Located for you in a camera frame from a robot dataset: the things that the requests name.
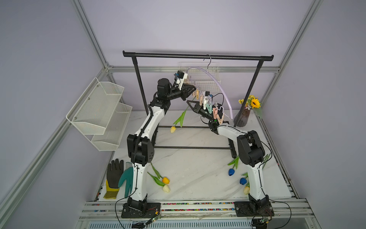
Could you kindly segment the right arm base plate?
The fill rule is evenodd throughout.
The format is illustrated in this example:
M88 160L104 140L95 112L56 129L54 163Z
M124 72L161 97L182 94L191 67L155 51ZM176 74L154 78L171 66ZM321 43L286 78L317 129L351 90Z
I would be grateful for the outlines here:
M257 205L250 201L236 201L234 202L234 209L237 217L274 216L270 202Z

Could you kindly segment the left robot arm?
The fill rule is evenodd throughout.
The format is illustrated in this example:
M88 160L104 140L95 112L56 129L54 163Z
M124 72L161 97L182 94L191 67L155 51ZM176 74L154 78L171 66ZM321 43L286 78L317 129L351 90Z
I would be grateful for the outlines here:
M176 79L173 84L166 78L160 79L153 100L148 105L147 118L135 134L127 137L128 156L133 165L134 191L128 198L131 207L138 209L147 202L146 168L154 157L152 137L160 121L165 117L172 100L181 98L185 101L195 90L195 86L185 84L180 79Z

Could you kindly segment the purple clip hanger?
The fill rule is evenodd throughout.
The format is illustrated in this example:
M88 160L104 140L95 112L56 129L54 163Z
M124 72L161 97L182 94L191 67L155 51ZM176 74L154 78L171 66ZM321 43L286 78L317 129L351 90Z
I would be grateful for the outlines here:
M228 107L228 112L225 112L225 115L233 120L233 108L219 77L219 63L213 62L213 56L208 54L202 62L183 63L182 69L188 73L188 82L197 86L200 92L222 93Z

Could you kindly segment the black clothes rack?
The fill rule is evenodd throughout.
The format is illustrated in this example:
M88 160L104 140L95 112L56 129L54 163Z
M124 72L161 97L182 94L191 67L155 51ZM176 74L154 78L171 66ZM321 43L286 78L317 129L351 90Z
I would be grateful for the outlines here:
M252 77L252 81L248 88L246 98L249 97L249 94L254 86L254 83L258 77L260 69L263 66L264 62L270 62L273 60L274 56L240 56L240 55L209 55L209 54L172 54L172 53L145 53L145 52L126 52L123 51L124 57L130 57L133 62L133 66L136 72L138 84L140 87L145 111L149 114L149 105L146 101L146 96L144 93L143 83L141 79L141 74L137 62L138 57L145 57L145 58L177 58L177 59L210 59L210 60L241 60L241 61L258 61L257 67L254 72L254 76Z

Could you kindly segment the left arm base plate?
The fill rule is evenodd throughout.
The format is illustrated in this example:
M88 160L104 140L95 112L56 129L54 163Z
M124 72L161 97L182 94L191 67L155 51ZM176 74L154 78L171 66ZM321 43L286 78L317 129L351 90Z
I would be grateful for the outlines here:
M123 219L137 219L137 218L153 218L161 211L161 203L148 202L142 207L134 208L132 205L125 203L121 213Z

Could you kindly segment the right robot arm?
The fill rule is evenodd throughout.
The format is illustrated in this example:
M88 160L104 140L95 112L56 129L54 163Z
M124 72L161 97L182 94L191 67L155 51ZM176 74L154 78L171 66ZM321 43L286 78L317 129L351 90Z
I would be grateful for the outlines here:
M239 159L249 166L248 178L250 191L248 194L250 204L256 209L263 208L269 204L269 197L264 191L263 168L265 148L259 135L252 130L244 132L227 122L221 122L214 118L213 112L204 110L204 106L198 101L188 100L188 106L195 113L209 120L208 126L212 132L222 135L233 141Z

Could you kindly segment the orange tulip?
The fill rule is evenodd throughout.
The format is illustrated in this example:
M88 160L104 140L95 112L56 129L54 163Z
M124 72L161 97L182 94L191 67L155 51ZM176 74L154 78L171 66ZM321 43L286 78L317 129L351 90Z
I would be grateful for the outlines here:
M160 172L153 166L153 164L151 164L151 168L153 169L155 176L157 176L158 178L163 178L163 176L160 174Z

